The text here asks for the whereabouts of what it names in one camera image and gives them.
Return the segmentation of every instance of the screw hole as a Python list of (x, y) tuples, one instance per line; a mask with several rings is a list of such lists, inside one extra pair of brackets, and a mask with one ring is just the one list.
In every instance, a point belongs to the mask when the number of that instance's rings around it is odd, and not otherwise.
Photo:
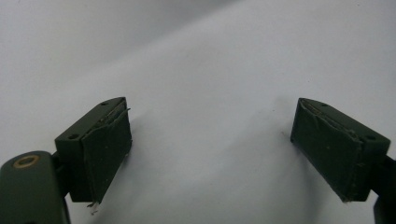
[(68, 138), (68, 139), (76, 139), (76, 138), (78, 138), (78, 137), (79, 137), (79, 134), (73, 133), (73, 134), (71, 134), (70, 136), (68, 136), (67, 138)]
[(372, 141), (374, 141), (374, 140), (375, 140), (375, 137), (374, 137), (374, 136), (372, 136), (372, 135), (367, 135), (367, 136), (366, 136), (366, 138), (367, 138), (368, 140), (372, 140)]
[(21, 169), (35, 164), (38, 161), (39, 157), (37, 155), (30, 155), (20, 158), (19, 160), (14, 162), (14, 167)]

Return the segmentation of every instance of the dark green plastic part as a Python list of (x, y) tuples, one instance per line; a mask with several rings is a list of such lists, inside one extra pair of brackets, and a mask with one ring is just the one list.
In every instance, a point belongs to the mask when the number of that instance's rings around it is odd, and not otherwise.
[(73, 202), (100, 203), (132, 145), (124, 97), (97, 105), (55, 139)]
[(69, 223), (48, 152), (32, 151), (9, 160), (1, 168), (0, 180), (1, 224)]
[(374, 206), (375, 224), (396, 223), (396, 203), (387, 203), (379, 197)]
[(291, 142), (343, 202), (366, 201), (373, 165), (387, 156), (388, 138), (318, 101), (297, 104)]

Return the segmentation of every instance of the white surface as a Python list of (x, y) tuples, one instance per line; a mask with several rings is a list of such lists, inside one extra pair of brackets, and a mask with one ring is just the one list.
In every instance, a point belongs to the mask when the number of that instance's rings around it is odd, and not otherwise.
[[(393, 0), (2, 1), (0, 163), (126, 96), (134, 147), (78, 223), (374, 223), (289, 141), (298, 97), (396, 140)], [(396, 157), (395, 148), (389, 155)]]

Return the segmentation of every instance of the brass insert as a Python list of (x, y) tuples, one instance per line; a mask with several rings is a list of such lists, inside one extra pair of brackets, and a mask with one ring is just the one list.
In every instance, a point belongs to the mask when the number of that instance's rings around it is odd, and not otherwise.
[(26, 168), (34, 165), (38, 161), (39, 157), (37, 155), (29, 155), (22, 157), (14, 162), (14, 167), (17, 169)]

